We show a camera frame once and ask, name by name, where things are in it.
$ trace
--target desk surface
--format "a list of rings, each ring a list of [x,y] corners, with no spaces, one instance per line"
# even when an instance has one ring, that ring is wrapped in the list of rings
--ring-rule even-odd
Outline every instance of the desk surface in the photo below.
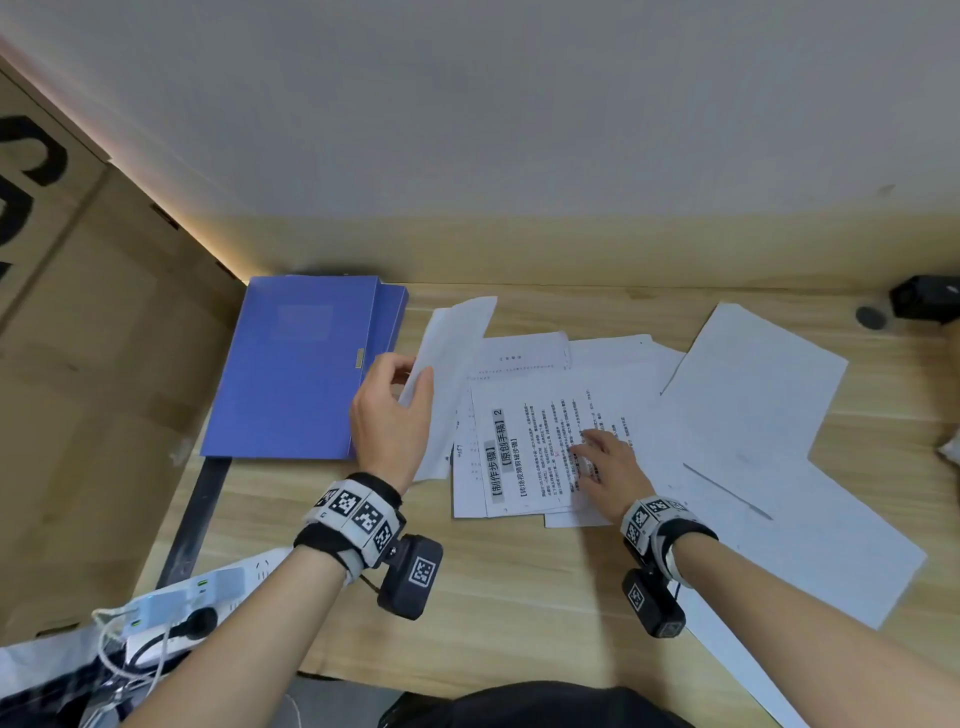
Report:
[[[740,290],[411,285],[397,350],[416,353],[430,312],[500,297],[488,336],[562,329],[571,339],[650,333],[686,351],[713,307],[741,303],[850,360],[811,459],[928,554],[883,631],[960,672],[957,473],[934,453],[960,422],[960,382],[935,325],[871,332],[856,296]],[[197,478],[195,451],[138,592],[156,583]],[[350,464],[236,461],[197,572],[288,545],[300,518]],[[306,672],[433,695],[523,680],[627,685],[695,725],[773,725],[689,633],[648,638],[619,583],[631,560],[612,528],[545,529],[541,517],[454,521],[450,486],[407,496],[410,533],[443,543],[419,621],[379,610],[362,583],[345,591],[303,662]]]

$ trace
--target wall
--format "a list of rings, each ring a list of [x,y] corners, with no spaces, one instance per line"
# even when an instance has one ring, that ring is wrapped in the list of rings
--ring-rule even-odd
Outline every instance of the wall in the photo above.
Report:
[[[960,272],[951,0],[35,0],[0,23],[242,276]]]

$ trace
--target paper sheet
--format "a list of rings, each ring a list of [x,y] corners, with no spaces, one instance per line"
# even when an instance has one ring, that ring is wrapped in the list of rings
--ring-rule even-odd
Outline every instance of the paper sheet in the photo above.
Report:
[[[810,463],[782,466],[779,478],[788,494],[789,518],[771,522],[726,496],[720,510],[716,504],[711,506],[707,522],[714,527],[724,518],[728,523],[741,519],[743,528],[733,541],[715,528],[725,544],[794,586],[878,628],[922,565],[924,553]],[[708,493],[716,497],[718,491]],[[697,506],[691,505],[691,509],[697,512]],[[721,511],[726,517],[718,518]],[[805,728],[773,681],[704,600],[684,589],[680,603],[690,631],[754,699],[785,728]]]
[[[492,377],[526,376],[569,367],[570,351],[562,331],[484,339],[470,372],[470,381]],[[457,407],[453,448],[453,517],[487,517],[483,463],[477,445],[473,399],[469,387]]]
[[[677,367],[684,358],[684,353],[657,344],[651,340],[648,334],[638,334],[637,336],[620,336],[613,339],[571,341],[570,357],[574,369],[604,364],[652,361],[657,373],[655,386],[658,392],[662,392],[677,371]],[[656,442],[662,442],[662,434],[655,433]],[[636,442],[640,443],[642,440],[637,438]],[[676,458],[676,464],[679,464],[682,458],[679,455]],[[655,452],[651,452],[650,456],[645,459],[652,463],[654,459],[661,458]],[[610,525],[610,522],[597,513],[592,504],[587,504],[578,511],[544,514],[543,525],[547,528],[579,528]]]
[[[591,472],[592,466],[578,462],[569,446],[591,427],[630,442],[634,422],[657,395],[655,379],[653,365],[644,362],[475,382],[487,515],[586,504],[577,479],[581,468]]]
[[[720,303],[663,397],[689,430],[684,462],[771,516],[779,489],[754,466],[805,459],[847,367],[732,303]]]
[[[420,372],[425,367],[433,367],[430,439],[416,480],[445,478],[449,474],[457,405],[467,390],[467,377],[495,307],[496,296],[488,296],[458,303],[446,310],[438,309],[423,333],[417,361],[399,397],[400,404],[409,406]]]

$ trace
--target power strip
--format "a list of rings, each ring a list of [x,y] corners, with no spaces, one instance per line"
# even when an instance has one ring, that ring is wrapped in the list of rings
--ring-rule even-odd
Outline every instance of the power strip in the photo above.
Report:
[[[148,595],[143,595],[135,601],[148,599],[148,597],[155,595],[179,594],[182,595],[182,599],[180,600],[180,615],[175,623],[180,623],[189,616],[185,613],[186,610],[184,607],[187,603],[194,602],[192,605],[193,609],[200,609],[204,606],[212,606],[216,609],[217,624],[219,625],[223,623],[224,619],[229,617],[233,610],[240,606],[240,603],[246,599],[254,589],[263,583],[292,550],[290,547],[272,548],[269,551],[264,551],[248,559],[237,561],[227,567],[208,571],[199,576],[178,582],[177,584],[171,584],[169,587],[150,592]],[[218,574],[224,573],[229,574],[227,579],[218,578]],[[227,582],[227,588],[220,590],[217,585],[225,581]],[[241,588],[239,592],[234,590],[236,583],[240,584]],[[191,594],[194,595],[193,599],[188,598]],[[154,637],[161,636],[165,629],[166,622],[163,622],[162,624],[155,624],[127,637],[126,660],[129,660],[136,654],[137,650],[146,642]],[[180,654],[184,650],[192,649],[202,641],[203,640],[194,641],[186,637],[175,637],[168,640],[167,659]],[[140,656],[139,660],[137,660],[137,665],[143,667],[159,661],[161,647],[161,643],[152,646]]]

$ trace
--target white power strip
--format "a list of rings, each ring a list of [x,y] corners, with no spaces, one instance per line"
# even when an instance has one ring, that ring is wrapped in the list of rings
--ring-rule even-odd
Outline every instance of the white power strip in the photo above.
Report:
[[[207,573],[200,574],[199,576],[193,576],[190,579],[178,582],[177,584],[171,584],[169,587],[164,587],[163,589],[158,589],[156,592],[150,592],[149,595],[143,595],[137,598],[135,601],[139,601],[150,595],[157,594],[167,594],[171,592],[184,592],[186,595],[189,592],[198,591],[196,586],[201,582],[215,583],[216,574],[219,572],[224,572],[227,570],[236,570],[241,569],[243,573],[243,585],[242,593],[239,596],[229,598],[227,600],[216,600],[212,603],[196,603],[195,609],[199,609],[203,606],[212,606],[217,610],[217,624],[222,624],[224,619],[226,619],[237,607],[240,606],[240,602],[247,598],[247,596],[256,589],[264,579],[266,579],[274,569],[279,565],[283,559],[286,558],[293,549],[290,547],[281,547],[273,548],[269,551],[264,551],[263,553],[257,554],[256,556],[251,556],[248,559],[242,559],[237,561],[229,566],[222,567],[214,571],[208,571]],[[200,586],[200,589],[203,589],[206,584]],[[211,598],[217,599],[216,594],[211,595]],[[182,614],[178,622],[184,621],[189,615]],[[129,660],[136,651],[140,649],[144,644],[154,637],[160,636],[163,634],[166,629],[166,624],[160,624],[158,626],[145,629],[142,632],[137,632],[134,635],[130,635],[127,638],[127,653],[126,660]],[[177,655],[184,650],[192,649],[195,645],[200,644],[203,640],[190,640],[186,637],[175,637],[167,641],[167,659]],[[161,643],[157,643],[144,652],[140,658],[137,660],[137,665],[140,667],[148,666],[151,663],[155,663],[160,659]]]

